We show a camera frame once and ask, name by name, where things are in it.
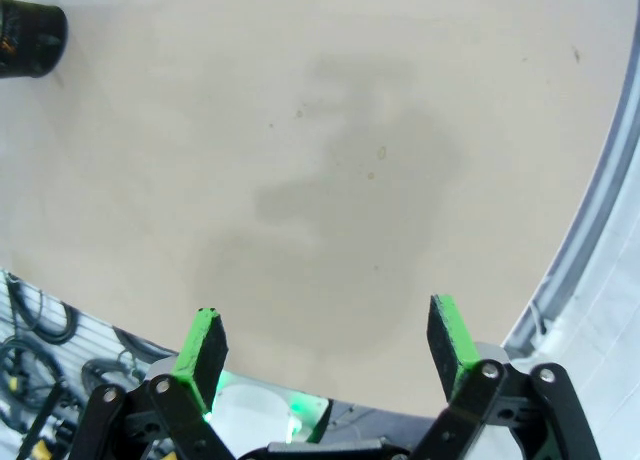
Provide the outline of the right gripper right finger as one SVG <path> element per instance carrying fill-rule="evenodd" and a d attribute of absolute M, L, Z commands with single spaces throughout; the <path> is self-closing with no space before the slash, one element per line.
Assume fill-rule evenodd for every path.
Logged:
<path fill-rule="evenodd" d="M 430 299 L 426 337 L 447 406 L 410 456 L 463 459 L 488 427 L 510 432 L 524 459 L 600 456 L 568 372 L 543 363 L 529 372 L 484 358 L 449 295 Z"/>

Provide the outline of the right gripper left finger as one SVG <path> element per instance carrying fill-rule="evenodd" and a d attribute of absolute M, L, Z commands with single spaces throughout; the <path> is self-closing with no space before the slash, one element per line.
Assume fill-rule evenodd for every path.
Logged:
<path fill-rule="evenodd" d="M 168 373 L 126 391 L 96 387 L 71 446 L 71 459 L 144 459 L 153 443 L 170 440 L 178 459 L 232 459 L 205 419 L 228 353 L 220 314 L 201 308 Z"/>

